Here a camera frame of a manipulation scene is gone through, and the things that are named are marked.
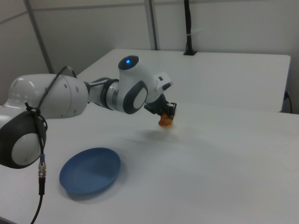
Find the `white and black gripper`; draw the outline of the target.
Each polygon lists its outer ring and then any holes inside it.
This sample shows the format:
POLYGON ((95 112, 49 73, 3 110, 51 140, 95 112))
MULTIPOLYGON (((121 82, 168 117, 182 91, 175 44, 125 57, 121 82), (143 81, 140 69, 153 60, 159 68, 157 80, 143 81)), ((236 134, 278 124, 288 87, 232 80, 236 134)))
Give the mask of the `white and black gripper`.
POLYGON ((164 92, 169 89, 173 82, 165 72, 146 75, 145 90, 147 92, 144 100, 144 108, 152 114, 167 116, 173 120, 176 115, 177 103, 171 103, 166 99, 164 92))

